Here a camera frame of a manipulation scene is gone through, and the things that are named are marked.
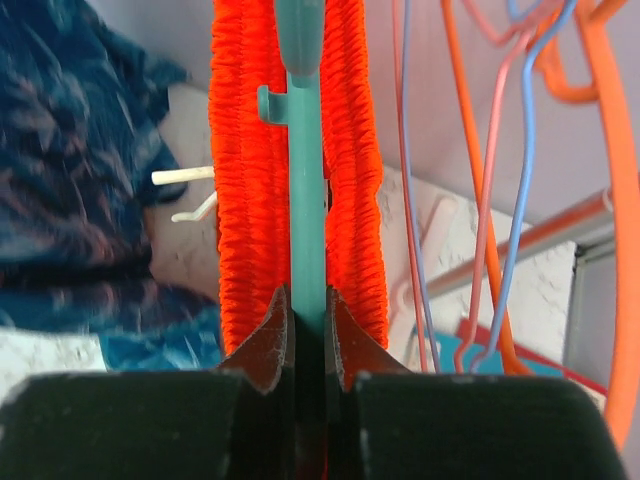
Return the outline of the teal folder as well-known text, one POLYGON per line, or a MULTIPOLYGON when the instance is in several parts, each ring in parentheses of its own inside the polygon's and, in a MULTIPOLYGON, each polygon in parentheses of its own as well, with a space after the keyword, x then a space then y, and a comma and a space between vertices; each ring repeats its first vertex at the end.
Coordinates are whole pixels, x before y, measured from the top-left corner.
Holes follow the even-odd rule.
MULTIPOLYGON (((443 373, 453 374, 456 372, 454 366, 454 353, 462 343, 462 337, 468 330, 468 321, 461 320, 455 334, 446 334, 441 332, 437 332, 435 334, 441 370, 443 373)), ((465 372, 468 371, 473 357, 484 350, 488 339, 489 329, 483 326, 478 326, 476 329, 475 342, 468 348, 463 358, 463 367, 465 372)), ((401 359, 408 368, 412 370, 419 370, 420 359, 419 345, 417 342, 418 333, 415 326, 410 330, 409 340, 410 342, 405 348, 401 359)), ((515 344, 514 348, 516 356, 520 362, 524 364, 534 375, 546 377, 565 376, 564 368, 561 365, 541 357, 518 344, 515 344)), ((504 362, 499 350, 496 350, 491 356, 483 361, 478 368, 477 373, 481 375, 503 375, 506 373, 504 362)))

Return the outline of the orange shorts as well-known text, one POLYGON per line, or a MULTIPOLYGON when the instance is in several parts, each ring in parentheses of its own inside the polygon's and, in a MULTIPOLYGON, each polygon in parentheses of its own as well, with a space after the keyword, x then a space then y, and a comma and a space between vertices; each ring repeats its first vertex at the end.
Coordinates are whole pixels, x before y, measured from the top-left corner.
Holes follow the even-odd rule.
MULTIPOLYGON (((218 194, 217 249, 224 347, 234 351, 290 280, 288 139, 262 122, 257 92, 286 87, 270 1, 214 5, 209 86, 218 194)), ((383 180, 368 72, 365 7, 326 5, 320 65, 327 280, 376 342, 388 342, 388 301, 376 200, 383 180)))

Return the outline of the orange plastic hanger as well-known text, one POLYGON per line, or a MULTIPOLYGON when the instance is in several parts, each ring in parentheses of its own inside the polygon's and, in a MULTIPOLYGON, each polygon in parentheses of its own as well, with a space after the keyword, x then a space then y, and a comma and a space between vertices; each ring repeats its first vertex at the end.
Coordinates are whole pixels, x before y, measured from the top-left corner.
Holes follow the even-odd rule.
POLYGON ((501 353, 507 373, 521 374, 527 370, 515 354, 507 300, 534 168, 536 121, 533 70, 538 68, 543 72, 549 92, 558 100, 568 104, 595 102, 599 106, 611 177, 611 186, 604 194, 608 201, 607 207, 613 214, 616 247, 614 349, 604 417, 618 448, 623 448, 626 444, 639 391, 639 348, 636 344, 639 338, 638 172, 627 102, 606 33, 608 20, 623 5, 621 1, 542 1, 519 13, 514 4, 509 2, 507 9, 512 23, 504 33, 499 34, 472 2, 466 2, 468 13, 491 43, 501 46, 511 39, 517 41, 498 72, 488 144, 482 150, 478 143, 464 62, 458 44, 453 6, 449 1, 441 4, 479 213, 476 253, 472 263, 470 323, 477 322, 484 276, 489 278, 494 305, 489 340, 484 351, 472 360, 472 370, 477 370, 496 350, 501 353), (555 37, 570 19, 576 22, 591 69, 591 82, 586 86, 573 87, 567 84, 562 63, 557 56, 555 37), (525 57, 521 83, 525 127, 524 158, 507 255, 501 260, 493 232, 490 204, 502 94, 511 63, 518 55, 525 57))

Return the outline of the silver clothes rack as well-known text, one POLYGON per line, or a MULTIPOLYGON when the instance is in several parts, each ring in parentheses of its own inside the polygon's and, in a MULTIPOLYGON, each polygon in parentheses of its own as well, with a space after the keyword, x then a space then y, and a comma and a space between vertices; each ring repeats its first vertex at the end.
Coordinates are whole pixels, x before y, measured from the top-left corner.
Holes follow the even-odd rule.
MULTIPOLYGON (((423 258, 436 327, 455 329, 468 310, 475 246, 475 208, 465 199, 438 190, 419 194, 426 210, 419 216, 423 258)), ((415 324, 411 300, 406 228, 398 193, 379 196, 387 283, 390 288, 390 351, 402 355, 415 324)), ((565 343, 570 270, 579 241, 611 232, 612 215, 602 194, 529 227, 522 235, 509 308, 515 338, 543 356, 558 360, 565 343)))

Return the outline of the blue patterned shorts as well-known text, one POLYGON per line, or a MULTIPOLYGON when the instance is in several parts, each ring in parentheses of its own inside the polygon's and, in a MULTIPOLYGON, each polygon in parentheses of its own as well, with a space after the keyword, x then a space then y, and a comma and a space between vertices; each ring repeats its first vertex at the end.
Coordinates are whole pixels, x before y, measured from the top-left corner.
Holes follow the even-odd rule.
POLYGON ((84 1, 1 5, 1 325, 95 335, 117 371, 221 359, 218 305, 157 281, 146 213, 186 185, 159 124, 177 64, 84 1))

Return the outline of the teal plastic hanger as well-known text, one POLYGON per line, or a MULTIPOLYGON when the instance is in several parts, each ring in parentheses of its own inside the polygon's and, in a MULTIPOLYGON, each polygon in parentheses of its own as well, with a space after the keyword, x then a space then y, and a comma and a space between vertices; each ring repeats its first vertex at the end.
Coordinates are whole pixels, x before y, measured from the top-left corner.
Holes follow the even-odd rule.
POLYGON ((274 13, 287 90, 258 90, 262 121, 288 129, 291 307, 295 320, 296 476, 321 479, 326 467, 324 322, 325 182, 319 67, 326 7, 277 1, 274 13))

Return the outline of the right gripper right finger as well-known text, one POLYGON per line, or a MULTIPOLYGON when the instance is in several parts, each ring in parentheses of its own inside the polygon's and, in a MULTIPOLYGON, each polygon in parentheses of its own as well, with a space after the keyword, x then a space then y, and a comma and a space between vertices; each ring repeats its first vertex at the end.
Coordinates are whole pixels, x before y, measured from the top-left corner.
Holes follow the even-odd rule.
POLYGON ((604 420, 573 382, 417 374, 327 292, 331 479, 622 479, 604 420))

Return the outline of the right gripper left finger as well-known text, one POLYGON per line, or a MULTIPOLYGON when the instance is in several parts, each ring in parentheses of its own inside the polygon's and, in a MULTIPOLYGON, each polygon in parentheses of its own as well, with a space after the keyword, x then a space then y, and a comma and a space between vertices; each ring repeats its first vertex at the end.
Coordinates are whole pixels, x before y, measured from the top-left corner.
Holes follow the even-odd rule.
POLYGON ((49 374, 1 406, 5 479, 291 479, 294 316, 278 288, 217 368, 49 374))

